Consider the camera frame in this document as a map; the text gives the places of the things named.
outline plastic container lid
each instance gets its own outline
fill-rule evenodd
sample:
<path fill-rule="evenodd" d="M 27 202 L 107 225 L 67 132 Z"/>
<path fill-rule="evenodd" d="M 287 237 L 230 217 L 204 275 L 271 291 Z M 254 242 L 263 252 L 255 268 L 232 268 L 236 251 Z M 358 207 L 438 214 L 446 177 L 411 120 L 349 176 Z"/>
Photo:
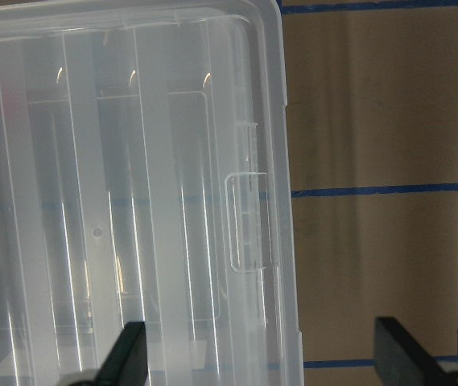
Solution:
<path fill-rule="evenodd" d="M 0 386 L 301 386 L 273 0 L 0 7 Z"/>

